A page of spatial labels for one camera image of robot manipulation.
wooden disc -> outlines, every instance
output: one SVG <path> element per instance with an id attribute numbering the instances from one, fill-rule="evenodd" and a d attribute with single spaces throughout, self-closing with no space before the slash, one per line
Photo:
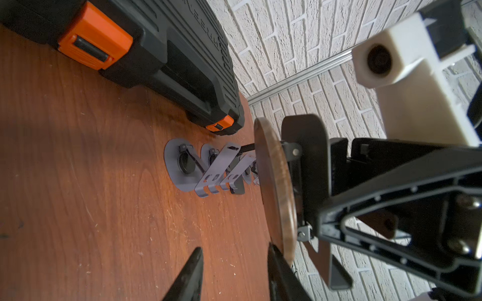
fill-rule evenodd
<path id="1" fill-rule="evenodd" d="M 295 197 L 280 139 L 266 118 L 254 122 L 254 144 L 269 235 L 291 266 L 296 248 Z"/>

black toolbox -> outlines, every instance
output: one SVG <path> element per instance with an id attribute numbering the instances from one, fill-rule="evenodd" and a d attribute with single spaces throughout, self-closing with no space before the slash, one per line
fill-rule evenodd
<path id="1" fill-rule="evenodd" d="M 226 36 L 205 0 L 2 0 L 0 21 L 121 86 L 146 85 L 215 134 L 244 125 Z"/>

wood grain surface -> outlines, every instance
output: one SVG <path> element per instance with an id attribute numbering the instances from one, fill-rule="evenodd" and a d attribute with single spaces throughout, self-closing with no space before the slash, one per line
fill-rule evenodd
<path id="1" fill-rule="evenodd" d="M 254 122 L 254 143 L 269 235 L 291 266 L 296 249 L 295 196 L 280 139 L 264 117 Z"/>
<path id="2" fill-rule="evenodd" d="M 0 26 L 0 300 L 161 300 L 195 247 L 201 300 L 268 300 L 259 188 L 201 199 L 165 144 L 219 137 L 153 91 L 125 89 Z"/>

bolt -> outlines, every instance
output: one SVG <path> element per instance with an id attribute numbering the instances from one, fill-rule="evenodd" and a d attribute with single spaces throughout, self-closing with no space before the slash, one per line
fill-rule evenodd
<path id="1" fill-rule="evenodd" d="M 467 255 L 470 253 L 470 247 L 462 239 L 452 238 L 447 241 L 447 246 L 450 250 L 460 255 Z"/>
<path id="2" fill-rule="evenodd" d="M 468 196 L 466 194 L 457 195 L 457 204 L 465 209 L 477 209 L 482 205 L 481 200 L 475 196 Z"/>

metal strip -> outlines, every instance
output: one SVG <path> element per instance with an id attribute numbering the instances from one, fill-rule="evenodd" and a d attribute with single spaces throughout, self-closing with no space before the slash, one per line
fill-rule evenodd
<path id="1" fill-rule="evenodd" d="M 283 79 L 282 81 L 272 85 L 271 87 L 268 87 L 256 94 L 251 95 L 250 97 L 248 97 L 248 104 L 254 105 L 257 102 L 262 101 L 263 99 L 266 99 L 272 95 L 275 95 L 289 87 L 292 87 L 304 80 L 307 80 L 317 74 L 320 74 L 321 72 L 335 68 L 336 66 L 339 66 L 351 60 L 352 49 L 353 47 L 343 52 L 340 52 L 339 54 L 333 55 L 324 61 L 321 61 L 303 71 L 300 71 L 286 79 Z"/>

